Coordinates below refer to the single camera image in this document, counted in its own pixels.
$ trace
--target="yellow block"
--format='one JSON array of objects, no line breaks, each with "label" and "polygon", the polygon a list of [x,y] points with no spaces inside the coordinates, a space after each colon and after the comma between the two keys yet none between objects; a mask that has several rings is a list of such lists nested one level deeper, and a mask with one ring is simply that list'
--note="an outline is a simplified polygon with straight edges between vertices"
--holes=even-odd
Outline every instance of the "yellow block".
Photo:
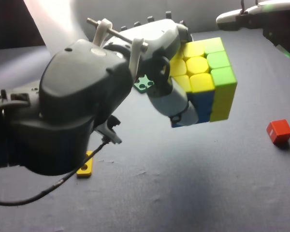
[{"label": "yellow block", "polygon": [[187,74],[189,76],[200,74],[200,73],[208,73],[209,67],[207,63],[207,59],[204,57],[192,57],[186,61]]},{"label": "yellow block", "polygon": [[191,85],[187,75],[175,76],[174,80],[184,89],[186,93],[191,92]]},{"label": "yellow block", "polygon": [[180,48],[177,53],[175,54],[175,56],[173,56],[173,58],[171,60],[174,60],[174,59],[183,59],[184,56],[183,56],[183,51],[182,51],[182,48]]},{"label": "yellow block", "polygon": [[182,76],[187,72],[186,64],[182,59],[170,60],[170,76]]},{"label": "yellow block", "polygon": [[[87,151],[86,155],[90,156],[92,153],[92,151]],[[91,173],[92,173],[92,164],[93,164],[93,158],[91,158],[90,160],[88,160],[83,167],[81,167],[77,172],[77,177],[78,178],[85,178],[85,177],[90,177]]]},{"label": "yellow block", "polygon": [[211,74],[201,73],[190,77],[192,93],[200,93],[215,89]]},{"label": "yellow block", "polygon": [[191,57],[203,57],[204,56],[204,46],[198,41],[189,42],[183,45],[183,55],[184,61]]}]

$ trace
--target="screw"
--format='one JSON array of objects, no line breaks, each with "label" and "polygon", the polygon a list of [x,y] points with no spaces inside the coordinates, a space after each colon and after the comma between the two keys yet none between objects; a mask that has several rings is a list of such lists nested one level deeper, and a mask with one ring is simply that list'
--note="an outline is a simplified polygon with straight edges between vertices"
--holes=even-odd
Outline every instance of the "screw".
[{"label": "screw", "polygon": [[[95,21],[95,20],[93,20],[93,19],[91,19],[91,18],[87,18],[87,22],[88,22],[89,24],[91,24],[91,25],[94,25],[96,28],[97,28],[98,25],[100,24],[100,22],[97,22],[97,21]],[[132,44],[132,40],[131,40],[131,39],[129,39],[129,38],[123,36],[122,34],[119,34],[119,32],[116,31],[116,30],[114,30],[114,29],[107,29],[107,33],[109,33],[109,34],[111,34],[111,35],[113,35],[113,36],[116,36],[116,37],[122,39],[123,41],[125,41],[125,42],[127,42],[127,43],[129,43],[129,44]],[[145,42],[144,42],[144,43],[142,44],[141,51],[142,51],[142,52],[146,52],[147,49],[148,49],[148,43],[145,43]]]}]

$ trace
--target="puzzle cube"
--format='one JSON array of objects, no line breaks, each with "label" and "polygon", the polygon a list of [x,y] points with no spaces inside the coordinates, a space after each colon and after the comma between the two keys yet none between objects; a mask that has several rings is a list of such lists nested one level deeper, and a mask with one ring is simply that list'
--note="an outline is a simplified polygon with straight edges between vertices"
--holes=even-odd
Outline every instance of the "puzzle cube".
[{"label": "puzzle cube", "polygon": [[285,143],[290,138],[290,126],[285,119],[270,122],[266,131],[273,144]]},{"label": "puzzle cube", "polygon": [[170,66],[170,75],[198,113],[198,123],[228,119],[237,80],[220,38],[184,44]]}]

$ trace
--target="gray wall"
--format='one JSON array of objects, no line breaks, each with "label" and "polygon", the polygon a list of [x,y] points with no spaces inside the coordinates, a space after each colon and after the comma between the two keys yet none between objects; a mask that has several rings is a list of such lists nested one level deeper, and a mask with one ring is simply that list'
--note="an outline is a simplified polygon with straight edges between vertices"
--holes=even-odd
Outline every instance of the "gray wall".
[{"label": "gray wall", "polygon": [[[86,24],[88,17],[95,20],[107,18],[115,29],[120,29],[121,26],[133,27],[136,21],[146,23],[151,15],[156,20],[162,19],[166,11],[172,11],[175,22],[185,20],[191,32],[200,32],[217,30],[218,15],[241,8],[240,0],[73,0],[71,4],[90,39],[94,31]],[[247,7],[253,4],[254,0],[246,0]]]}]

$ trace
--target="small red dice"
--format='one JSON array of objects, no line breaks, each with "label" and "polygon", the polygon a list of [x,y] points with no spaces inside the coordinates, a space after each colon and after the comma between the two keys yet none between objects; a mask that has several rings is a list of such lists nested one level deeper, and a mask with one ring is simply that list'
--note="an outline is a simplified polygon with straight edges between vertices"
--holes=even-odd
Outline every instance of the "small red dice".
[{"label": "small red dice", "polygon": [[273,144],[285,143],[290,138],[290,126],[285,119],[270,122],[266,131]]}]

